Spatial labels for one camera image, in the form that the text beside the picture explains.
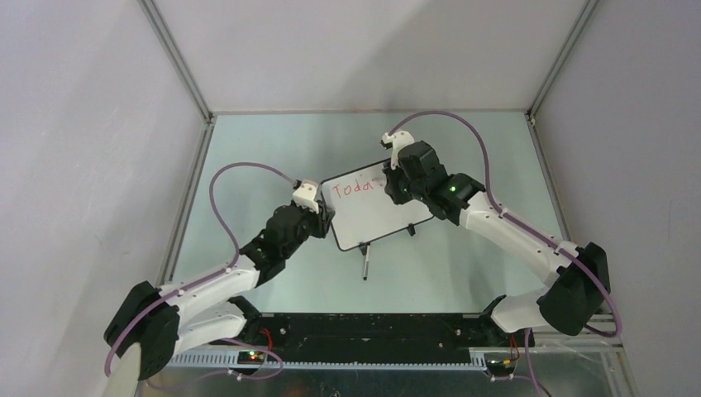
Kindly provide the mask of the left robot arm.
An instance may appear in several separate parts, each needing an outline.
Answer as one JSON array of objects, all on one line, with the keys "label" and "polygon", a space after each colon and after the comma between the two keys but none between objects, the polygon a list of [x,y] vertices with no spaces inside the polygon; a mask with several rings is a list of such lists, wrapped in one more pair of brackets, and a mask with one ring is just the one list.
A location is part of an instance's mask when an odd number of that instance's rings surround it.
[{"label": "left robot arm", "polygon": [[210,274],[174,285],[134,285],[103,334],[110,347],[105,374],[134,344],[141,347],[138,378],[147,380],[191,347],[233,337],[246,345],[257,341],[260,320],[230,300],[272,280],[308,238],[327,236],[335,212],[322,202],[317,206],[291,202],[276,208],[232,262]]}]

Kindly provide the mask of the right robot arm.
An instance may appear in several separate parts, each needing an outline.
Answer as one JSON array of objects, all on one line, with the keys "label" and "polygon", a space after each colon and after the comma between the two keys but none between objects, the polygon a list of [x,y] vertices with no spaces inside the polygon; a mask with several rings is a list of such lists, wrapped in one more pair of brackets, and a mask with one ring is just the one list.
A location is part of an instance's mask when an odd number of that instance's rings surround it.
[{"label": "right robot arm", "polygon": [[496,298],[485,309],[480,332],[488,344],[501,346],[527,328],[550,326],[576,336],[587,327],[610,290],[606,253],[600,246],[541,241],[529,225],[491,203],[478,180],[448,173],[425,141],[388,139],[382,145],[391,151],[383,164],[384,190],[394,204],[424,204],[435,218],[475,232],[520,258],[542,282],[541,289]]}]

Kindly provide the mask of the white board black frame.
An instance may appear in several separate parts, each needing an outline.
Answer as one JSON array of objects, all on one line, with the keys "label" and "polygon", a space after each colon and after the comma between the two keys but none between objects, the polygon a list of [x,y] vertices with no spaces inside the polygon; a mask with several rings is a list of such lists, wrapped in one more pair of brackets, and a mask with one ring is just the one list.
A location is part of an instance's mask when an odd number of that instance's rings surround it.
[{"label": "white board black frame", "polygon": [[384,191],[383,168],[381,160],[321,182],[322,198],[335,212],[331,229],[340,251],[352,251],[433,219],[417,201],[393,203]]}]

